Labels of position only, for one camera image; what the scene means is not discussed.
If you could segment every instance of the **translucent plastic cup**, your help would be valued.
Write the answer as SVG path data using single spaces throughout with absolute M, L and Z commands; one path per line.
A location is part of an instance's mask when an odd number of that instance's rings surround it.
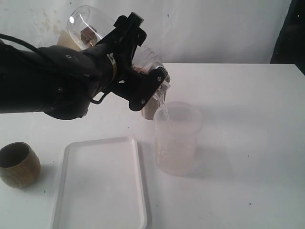
M 165 173 L 184 176 L 193 167 L 202 112 L 183 102 L 161 106 L 154 115 L 155 160 Z

